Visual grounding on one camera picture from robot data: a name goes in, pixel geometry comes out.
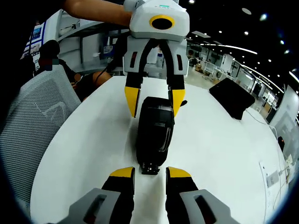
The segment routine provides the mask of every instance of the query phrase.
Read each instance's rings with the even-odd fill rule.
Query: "cable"
[[[259,166],[260,166],[260,169],[261,169],[261,172],[262,172],[262,176],[263,176],[263,170],[262,170],[262,167],[261,167],[261,163],[258,163]],[[267,189],[266,189],[266,185],[264,184],[264,189],[265,189],[265,213],[264,213],[264,216],[263,216],[263,224],[265,223],[265,219],[266,219],[266,213],[267,213]]]
[[[283,187],[285,184],[286,184],[286,181],[285,181],[284,184],[280,187],[280,189],[279,189],[279,191],[278,191],[278,193],[277,193],[277,195],[276,195],[276,197],[275,197],[274,204],[273,204],[273,209],[274,209],[274,207],[275,207],[275,203],[276,203],[277,197],[278,197],[279,193],[280,193],[280,196],[281,196],[281,189],[282,189],[282,187]]]
[[[97,76],[97,78],[95,79],[95,82],[94,83],[97,83],[98,81],[98,78],[107,70],[109,64],[107,65],[107,67]]]
[[[263,123],[263,122],[261,122],[261,121],[259,121],[259,120],[257,120],[247,109],[246,109],[246,112],[254,119],[254,120],[256,120],[257,122],[259,122],[259,123],[261,123],[261,124],[263,124],[263,125],[267,125],[267,126],[269,126],[270,128],[273,128],[274,129],[274,131],[275,131],[275,137],[276,137],[276,140],[277,140],[277,153],[278,153],[278,162],[279,162],[279,169],[281,170],[281,165],[280,165],[280,156],[279,156],[279,144],[278,144],[278,135],[277,135],[277,130],[276,130],[276,128],[275,127],[273,127],[273,126],[271,126],[271,125],[268,125],[268,124],[266,124],[266,123]],[[282,187],[283,187],[283,185],[286,183],[284,183],[282,186],[281,186],[281,176],[279,175],[278,176],[279,177],[279,185],[280,185],[280,188],[279,188],[279,191],[278,191],[278,193],[277,193],[277,196],[276,196],[276,199],[275,199],[275,201],[274,201],[274,205],[273,205],[273,209],[274,209],[274,206],[275,206],[275,203],[276,203],[276,200],[277,200],[277,197],[278,197],[278,195],[280,194],[280,198],[281,198],[281,189],[282,189]],[[265,223],[265,218],[266,218],[266,209],[267,209],[267,205],[266,205],[266,208],[265,208],[265,214],[264,214],[264,219],[263,219],[263,223]]]

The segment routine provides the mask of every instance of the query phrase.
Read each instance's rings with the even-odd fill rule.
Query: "mesh chair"
[[[29,80],[12,103],[0,135],[0,153],[16,197],[27,209],[43,154],[80,103],[61,65]]]

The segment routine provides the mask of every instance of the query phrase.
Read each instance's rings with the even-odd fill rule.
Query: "office desk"
[[[125,82],[125,77],[113,77],[103,84],[55,135],[33,183],[33,221],[58,222],[67,216],[73,202],[91,189],[101,188],[110,173],[134,166],[131,223],[166,224],[165,168],[172,166],[190,173],[199,189],[207,189],[229,206],[238,222],[262,223],[265,205],[273,204],[279,184],[271,187],[273,193],[266,201],[259,161],[269,174],[279,169],[278,156],[284,167],[269,127],[247,112],[241,121],[231,118],[207,90],[185,84],[188,103],[175,118],[167,160],[157,176],[141,175],[134,144],[142,102],[147,96],[166,98],[167,85],[162,79],[144,78],[134,119],[124,95]],[[262,120],[257,112],[250,111]]]

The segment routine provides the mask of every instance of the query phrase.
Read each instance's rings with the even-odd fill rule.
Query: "black object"
[[[142,174],[157,175],[166,160],[174,126],[169,99],[147,97],[141,107],[136,141]]]
[[[241,120],[244,110],[255,102],[253,96],[229,78],[225,78],[209,91],[229,115],[237,120]]]
[[[283,152],[284,147],[285,147],[285,141],[281,136],[278,137],[278,144],[279,144],[279,147],[280,147],[281,151]]]
[[[270,113],[268,114],[268,116],[266,117],[266,120],[268,123],[270,123],[274,117],[274,115],[276,114],[276,110],[274,110],[273,108],[270,108]]]

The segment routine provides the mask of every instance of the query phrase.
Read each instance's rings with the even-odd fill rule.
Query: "person's hand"
[[[74,90],[77,88],[76,83],[71,83],[71,86],[73,87]]]

